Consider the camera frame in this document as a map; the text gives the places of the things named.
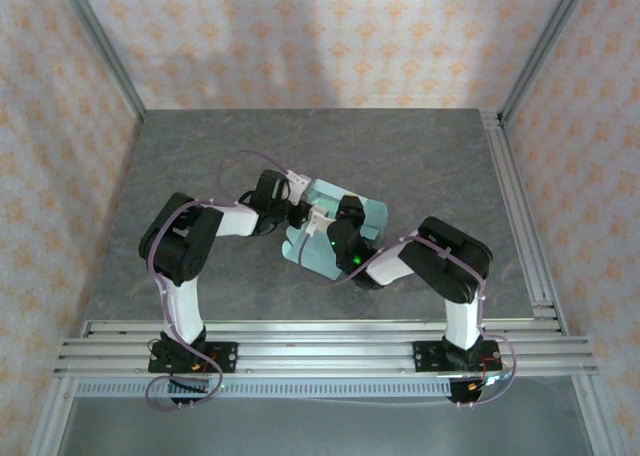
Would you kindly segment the aluminium frame post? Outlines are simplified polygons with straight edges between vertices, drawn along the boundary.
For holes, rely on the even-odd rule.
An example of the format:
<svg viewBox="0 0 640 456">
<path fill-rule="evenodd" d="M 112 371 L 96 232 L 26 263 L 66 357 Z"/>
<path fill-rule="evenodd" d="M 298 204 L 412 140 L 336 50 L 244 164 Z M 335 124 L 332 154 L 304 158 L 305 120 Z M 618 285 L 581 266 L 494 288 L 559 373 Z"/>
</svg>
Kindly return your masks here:
<svg viewBox="0 0 640 456">
<path fill-rule="evenodd" d="M 90 0 L 68 0 L 68 2 L 79 19 L 85 33 L 89 36 L 103 62 L 106 64 L 107 70 L 116 81 L 136 119 L 139 123 L 143 123 L 147 112 L 146 106 Z"/>
<path fill-rule="evenodd" d="M 575 8 L 581 0 L 559 0 L 544 26 L 539 38 L 512 86 L 502 109 L 497 113 L 501 127 L 514 119 L 518 108 L 533 85 L 538 72 L 554 48 Z"/>
</svg>

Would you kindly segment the aluminium side rail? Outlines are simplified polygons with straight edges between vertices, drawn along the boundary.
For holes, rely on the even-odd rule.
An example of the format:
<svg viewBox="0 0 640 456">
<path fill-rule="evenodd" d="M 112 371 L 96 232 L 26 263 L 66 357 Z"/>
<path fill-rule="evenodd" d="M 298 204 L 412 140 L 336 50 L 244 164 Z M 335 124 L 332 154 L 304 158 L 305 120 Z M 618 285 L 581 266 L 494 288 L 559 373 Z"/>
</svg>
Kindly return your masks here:
<svg viewBox="0 0 640 456">
<path fill-rule="evenodd" d="M 532 307 L 535 311 L 544 309 L 545 317 L 553 318 L 558 323 L 561 334 L 567 336 L 570 331 L 536 232 L 507 133 L 500 125 L 496 113 L 482 112 L 481 119 Z"/>
</svg>

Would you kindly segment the aluminium mounting rail beam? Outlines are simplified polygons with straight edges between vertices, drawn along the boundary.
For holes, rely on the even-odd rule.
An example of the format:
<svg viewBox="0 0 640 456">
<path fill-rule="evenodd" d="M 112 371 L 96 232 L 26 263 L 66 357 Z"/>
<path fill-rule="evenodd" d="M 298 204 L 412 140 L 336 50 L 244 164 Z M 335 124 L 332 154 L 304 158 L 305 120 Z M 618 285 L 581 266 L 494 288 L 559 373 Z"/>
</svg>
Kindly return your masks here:
<svg viewBox="0 0 640 456">
<path fill-rule="evenodd" d="M 440 339 L 444 327 L 420 320 L 210 321 L 207 336 L 237 343 L 237 378 L 411 378 L 413 343 Z M 493 319 L 486 327 L 501 336 L 503 361 L 515 363 L 519 376 L 598 371 L 590 339 L 565 334 L 554 318 Z M 147 344 L 160 329 L 152 322 L 91 321 L 83 336 L 64 341 L 54 369 L 77 377 L 142 376 Z"/>
</svg>

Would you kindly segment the aluminium frame leg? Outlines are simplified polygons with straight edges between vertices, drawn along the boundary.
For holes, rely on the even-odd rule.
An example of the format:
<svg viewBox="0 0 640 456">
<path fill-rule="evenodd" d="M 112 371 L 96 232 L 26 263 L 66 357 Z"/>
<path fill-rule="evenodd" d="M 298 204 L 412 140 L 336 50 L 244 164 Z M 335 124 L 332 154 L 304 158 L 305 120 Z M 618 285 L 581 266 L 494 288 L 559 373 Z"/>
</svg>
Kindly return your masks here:
<svg viewBox="0 0 640 456">
<path fill-rule="evenodd" d="M 53 378 L 27 456 L 57 456 L 77 384 L 74 377 Z"/>
<path fill-rule="evenodd" d="M 618 444 L 599 377 L 575 375 L 571 379 L 593 455 L 617 456 Z"/>
</svg>

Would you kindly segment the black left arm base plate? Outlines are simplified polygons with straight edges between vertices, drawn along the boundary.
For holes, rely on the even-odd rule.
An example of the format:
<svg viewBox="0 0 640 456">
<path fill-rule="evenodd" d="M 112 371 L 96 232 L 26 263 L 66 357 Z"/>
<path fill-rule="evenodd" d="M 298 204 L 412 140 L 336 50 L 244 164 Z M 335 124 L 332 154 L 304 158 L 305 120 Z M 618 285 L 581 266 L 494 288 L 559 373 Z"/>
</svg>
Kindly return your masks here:
<svg viewBox="0 0 640 456">
<path fill-rule="evenodd" d="M 223 373 L 234 373 L 237 364 L 238 345 L 234 342 L 205 341 L 198 352 L 216 362 Z M 151 374 L 208 374 L 216 369 L 179 343 L 154 341 L 150 346 L 148 372 Z"/>
</svg>

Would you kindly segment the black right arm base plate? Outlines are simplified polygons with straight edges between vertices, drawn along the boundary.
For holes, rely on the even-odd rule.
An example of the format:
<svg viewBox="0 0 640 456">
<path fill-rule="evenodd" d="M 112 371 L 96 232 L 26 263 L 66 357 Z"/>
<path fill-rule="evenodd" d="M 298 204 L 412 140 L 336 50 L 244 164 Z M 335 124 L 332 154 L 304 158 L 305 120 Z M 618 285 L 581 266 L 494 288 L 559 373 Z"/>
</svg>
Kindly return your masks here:
<svg viewBox="0 0 640 456">
<path fill-rule="evenodd" d="M 412 350 L 417 372 L 477 373 L 503 369 L 498 344 L 492 340 L 480 338 L 466 350 L 458 348 L 446 339 L 415 341 Z"/>
</svg>

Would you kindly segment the light teal paper box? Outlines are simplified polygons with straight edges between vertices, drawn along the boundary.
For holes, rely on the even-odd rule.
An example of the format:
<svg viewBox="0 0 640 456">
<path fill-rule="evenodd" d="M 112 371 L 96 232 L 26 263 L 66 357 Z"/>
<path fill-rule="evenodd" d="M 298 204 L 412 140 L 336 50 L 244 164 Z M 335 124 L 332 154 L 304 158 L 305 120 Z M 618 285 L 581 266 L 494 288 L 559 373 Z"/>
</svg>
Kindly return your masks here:
<svg viewBox="0 0 640 456">
<path fill-rule="evenodd" d="M 346 189 L 321 179 L 315 179 L 305 192 L 307 201 L 327 211 L 326 216 L 335 218 L 339 202 L 343 196 L 350 195 Z M 388 208 L 385 203 L 357 194 L 363 205 L 365 219 L 360 234 L 371 241 L 379 240 L 388 222 Z M 282 243 L 282 256 L 298 263 L 298 254 L 306 236 L 308 224 L 301 229 L 289 225 L 285 230 L 286 239 Z M 302 252 L 302 266 L 330 280 L 336 280 L 342 271 L 336 265 L 336 256 L 330 248 L 330 241 L 325 231 L 317 229 L 307 240 Z"/>
</svg>

